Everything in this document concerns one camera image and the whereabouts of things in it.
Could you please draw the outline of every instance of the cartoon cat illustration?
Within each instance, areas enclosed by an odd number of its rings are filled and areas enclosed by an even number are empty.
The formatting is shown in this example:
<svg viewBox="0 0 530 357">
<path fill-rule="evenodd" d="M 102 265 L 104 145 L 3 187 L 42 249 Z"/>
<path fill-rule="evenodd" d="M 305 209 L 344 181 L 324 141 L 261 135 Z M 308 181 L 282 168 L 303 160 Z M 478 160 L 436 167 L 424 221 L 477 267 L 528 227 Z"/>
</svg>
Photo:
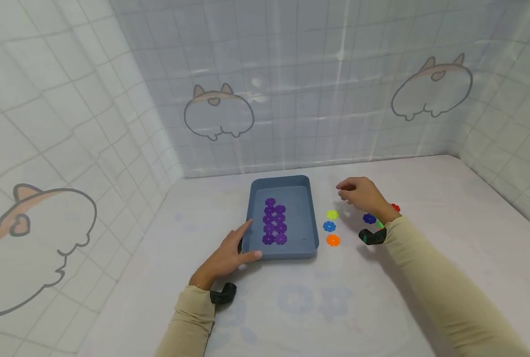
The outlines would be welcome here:
<svg viewBox="0 0 530 357">
<path fill-rule="evenodd" d="M 407 121 L 422 112 L 436 118 L 449 112 L 467 98 L 473 84 L 469 68 L 463 65 L 461 53 L 453 63 L 435 64 L 430 57 L 418 73 L 412 75 L 392 98 L 392 110 Z"/>
<path fill-rule="evenodd" d="M 13 189 L 15 204 L 0 217 L 0 316 L 64 277 L 66 259 L 84 247 L 96 222 L 96 204 L 72 188 Z"/>
<path fill-rule="evenodd" d="M 216 141 L 221 134 L 238 138 L 249 131 L 255 121 L 249 102 L 234 94 L 227 83 L 223 83 L 220 91 L 204 91 L 196 84 L 193 99 L 185 106 L 183 119 L 189 130 L 211 141 Z"/>
</svg>

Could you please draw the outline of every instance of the left hand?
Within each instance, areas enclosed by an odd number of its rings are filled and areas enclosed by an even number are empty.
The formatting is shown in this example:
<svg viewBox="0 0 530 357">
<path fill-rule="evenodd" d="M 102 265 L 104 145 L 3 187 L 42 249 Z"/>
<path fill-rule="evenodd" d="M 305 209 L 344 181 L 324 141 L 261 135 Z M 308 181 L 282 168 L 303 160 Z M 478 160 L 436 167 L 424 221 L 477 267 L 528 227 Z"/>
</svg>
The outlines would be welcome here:
<svg viewBox="0 0 530 357">
<path fill-rule="evenodd" d="M 217 278 L 231 274 L 242 264 L 252 263 L 261 259 L 263 255 L 261 251 L 243 254 L 237 252 L 239 241 L 241 241 L 251 223 L 253 223 L 253 220 L 249 219 L 237 230 L 227 234 L 219 248 L 193 274 L 189 285 L 197 286 L 202 290 L 209 290 Z"/>
</svg>

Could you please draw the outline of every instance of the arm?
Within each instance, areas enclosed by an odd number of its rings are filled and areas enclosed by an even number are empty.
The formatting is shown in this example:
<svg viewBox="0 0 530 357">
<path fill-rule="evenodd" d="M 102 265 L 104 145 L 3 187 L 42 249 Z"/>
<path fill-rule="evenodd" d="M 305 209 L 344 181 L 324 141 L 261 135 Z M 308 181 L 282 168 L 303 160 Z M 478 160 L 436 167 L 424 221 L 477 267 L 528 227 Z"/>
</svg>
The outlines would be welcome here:
<svg viewBox="0 0 530 357">
<path fill-rule="evenodd" d="M 215 322 L 215 305 L 209 290 L 217 278 L 231 274 L 242 264 L 262 256 L 254 251 L 237 253 L 237 245 L 253 221 L 227 234 L 220 247 L 193 274 L 189 286 L 179 294 L 175 313 L 155 357 L 203 357 Z"/>
<path fill-rule="evenodd" d="M 482 290 L 397 213 L 372 181 L 349 178 L 336 188 L 348 204 L 385 224 L 384 245 L 460 356 L 530 357 L 517 332 Z"/>
<path fill-rule="evenodd" d="M 202 357 L 215 321 L 209 292 L 187 286 L 179 294 L 175 309 L 155 357 Z"/>
</svg>

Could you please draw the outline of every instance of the hand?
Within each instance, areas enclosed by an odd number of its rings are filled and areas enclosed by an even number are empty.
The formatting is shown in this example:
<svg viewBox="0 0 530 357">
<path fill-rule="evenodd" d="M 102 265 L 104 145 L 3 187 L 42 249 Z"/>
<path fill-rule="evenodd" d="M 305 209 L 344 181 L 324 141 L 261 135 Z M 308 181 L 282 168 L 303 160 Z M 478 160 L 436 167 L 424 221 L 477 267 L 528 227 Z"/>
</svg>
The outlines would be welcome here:
<svg viewBox="0 0 530 357">
<path fill-rule="evenodd" d="M 337 184 L 336 189 L 339 189 L 340 199 L 374 215 L 384 225 L 401 216 L 367 177 L 348 177 Z"/>
<path fill-rule="evenodd" d="M 213 254 L 205 260 L 205 263 L 197 269 L 189 281 L 189 285 L 195 285 L 202 290 L 209 290 L 217 278 L 225 277 L 231 274 L 242 264 L 252 263 L 261 259 L 261 251 L 239 254 L 237 246 L 243 238 L 247 228 L 253 223 L 252 219 L 243 223 L 235 231 L 227 234 L 227 237 L 221 242 L 221 245 Z"/>
</svg>

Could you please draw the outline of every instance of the heart shape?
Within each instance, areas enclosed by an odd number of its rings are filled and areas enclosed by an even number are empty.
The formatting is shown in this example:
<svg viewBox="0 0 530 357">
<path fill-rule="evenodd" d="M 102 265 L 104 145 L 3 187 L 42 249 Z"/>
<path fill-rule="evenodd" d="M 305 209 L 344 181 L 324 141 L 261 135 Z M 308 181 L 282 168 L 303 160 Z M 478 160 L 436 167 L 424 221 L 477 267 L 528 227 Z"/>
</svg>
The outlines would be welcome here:
<svg viewBox="0 0 530 357">
<path fill-rule="evenodd" d="M 13 237 L 23 237 L 31 232 L 31 219 L 29 216 L 20 213 L 15 216 L 13 224 L 9 228 L 9 234 Z"/>
<path fill-rule="evenodd" d="M 211 104 L 212 106 L 216 107 L 221 102 L 221 99 L 219 99 L 219 98 L 209 98 L 209 99 L 207 99 L 207 102 L 209 104 Z"/>
<path fill-rule="evenodd" d="M 431 80 L 433 80 L 433 82 L 437 82 L 441 78 L 444 78 L 446 72 L 446 70 L 435 72 L 433 75 L 431 75 Z"/>
</svg>

